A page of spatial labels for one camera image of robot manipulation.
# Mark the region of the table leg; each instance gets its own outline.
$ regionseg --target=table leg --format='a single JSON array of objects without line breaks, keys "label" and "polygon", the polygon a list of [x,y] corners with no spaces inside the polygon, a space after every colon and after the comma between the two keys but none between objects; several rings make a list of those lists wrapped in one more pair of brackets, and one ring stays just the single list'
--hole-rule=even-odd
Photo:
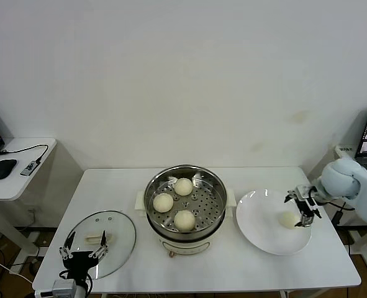
[{"label": "table leg", "polygon": [[321,294],[327,292],[329,289],[316,289],[316,290],[305,290],[302,291],[299,298],[316,298]]},{"label": "table leg", "polygon": [[14,242],[17,246],[30,254],[37,253],[37,247],[16,230],[1,214],[0,214],[0,233]]},{"label": "table leg", "polygon": [[362,237],[357,231],[349,231],[349,234],[355,241],[354,244],[350,245],[350,254],[361,255],[367,265],[367,234]]}]

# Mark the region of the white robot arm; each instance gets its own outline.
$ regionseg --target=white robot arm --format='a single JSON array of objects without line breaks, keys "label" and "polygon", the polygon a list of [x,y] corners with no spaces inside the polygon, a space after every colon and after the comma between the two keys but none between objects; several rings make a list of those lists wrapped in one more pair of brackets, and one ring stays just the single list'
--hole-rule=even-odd
[{"label": "white robot arm", "polygon": [[312,185],[298,186],[288,193],[286,201],[294,199],[302,214],[298,226],[310,226],[314,214],[319,215],[313,200],[324,204],[343,199],[367,222],[367,170],[354,160],[335,160],[324,168]]},{"label": "white robot arm", "polygon": [[367,222],[367,170],[354,160],[341,158],[329,163],[314,183],[319,202],[342,198]]}]

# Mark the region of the black mouse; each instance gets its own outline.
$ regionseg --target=black mouse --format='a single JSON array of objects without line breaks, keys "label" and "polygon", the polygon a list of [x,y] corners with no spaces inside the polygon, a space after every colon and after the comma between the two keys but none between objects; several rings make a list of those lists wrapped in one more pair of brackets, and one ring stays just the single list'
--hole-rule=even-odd
[{"label": "black mouse", "polygon": [[0,161],[0,180],[7,178],[12,169],[16,165],[16,160],[1,160]]}]

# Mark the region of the white side table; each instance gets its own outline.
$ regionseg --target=white side table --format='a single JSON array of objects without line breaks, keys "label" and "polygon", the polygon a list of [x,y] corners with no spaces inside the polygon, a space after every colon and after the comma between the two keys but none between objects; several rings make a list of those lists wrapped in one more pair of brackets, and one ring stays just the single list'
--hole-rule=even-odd
[{"label": "white side table", "polygon": [[[43,165],[49,154],[54,149],[57,141],[54,138],[12,138],[5,139],[6,145],[3,149],[7,151],[16,151],[23,148],[31,147],[38,144],[48,145],[47,152],[43,155],[41,163],[33,171],[30,176],[22,176],[20,172],[33,160],[36,160],[45,150],[45,147],[37,147],[19,153],[11,153],[7,155],[0,155],[0,160],[16,159],[17,164],[11,171],[8,177],[0,180],[0,202],[10,202],[18,199],[24,192],[27,185],[33,179],[39,168]],[[20,212],[27,212],[24,208],[20,208]],[[22,250],[20,251],[15,263],[24,263],[26,257],[37,255],[37,247],[33,242],[37,239],[39,233],[33,232],[29,238],[23,236],[17,231],[7,219],[0,214],[0,232],[18,245]],[[45,249],[40,250],[39,255],[45,255]],[[20,271],[22,265],[15,267],[15,270]]]}]

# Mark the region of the power strip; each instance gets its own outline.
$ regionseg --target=power strip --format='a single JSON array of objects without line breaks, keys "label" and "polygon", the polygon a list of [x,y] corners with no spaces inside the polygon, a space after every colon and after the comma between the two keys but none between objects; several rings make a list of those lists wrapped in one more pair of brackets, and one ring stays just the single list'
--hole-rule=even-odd
[{"label": "power strip", "polygon": [[339,158],[351,158],[354,160],[356,148],[354,145],[337,145],[335,146],[335,153]]}]

